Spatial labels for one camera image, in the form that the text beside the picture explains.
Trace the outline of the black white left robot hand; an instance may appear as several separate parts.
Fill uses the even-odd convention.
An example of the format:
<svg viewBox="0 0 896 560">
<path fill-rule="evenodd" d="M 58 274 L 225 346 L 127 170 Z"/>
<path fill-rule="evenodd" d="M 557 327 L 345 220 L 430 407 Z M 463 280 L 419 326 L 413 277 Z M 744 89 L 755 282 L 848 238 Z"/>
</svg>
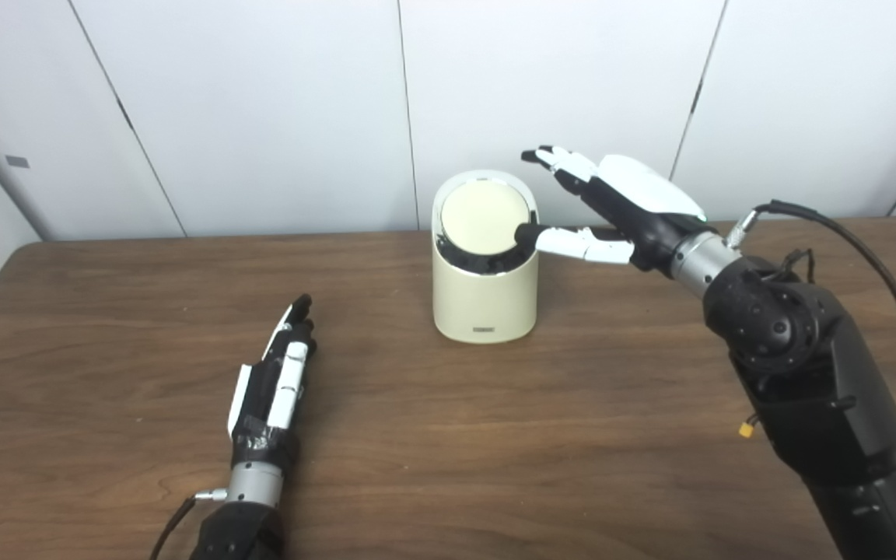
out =
<svg viewBox="0 0 896 560">
<path fill-rule="evenodd" d="M 305 389 L 306 367 L 316 354 L 313 299 L 302 294 L 289 305 L 256 364 L 242 365 L 228 414 L 231 464 L 263 462 L 288 475 L 301 443 L 294 419 Z"/>
</svg>

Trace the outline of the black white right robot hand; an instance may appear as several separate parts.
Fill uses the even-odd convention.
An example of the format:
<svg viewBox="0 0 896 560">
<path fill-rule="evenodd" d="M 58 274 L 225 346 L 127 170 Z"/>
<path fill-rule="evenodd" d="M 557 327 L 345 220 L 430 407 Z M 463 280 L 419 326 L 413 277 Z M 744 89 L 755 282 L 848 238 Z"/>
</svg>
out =
<svg viewBox="0 0 896 560">
<path fill-rule="evenodd" d="M 550 171 L 565 191 L 607 221 L 611 230 L 523 223 L 513 239 L 522 248 L 591 262 L 632 264 L 671 276 L 677 248 L 706 233 L 706 213 L 681 188 L 632 157 L 590 162 L 578 152 L 542 145 L 522 160 Z"/>
</svg>

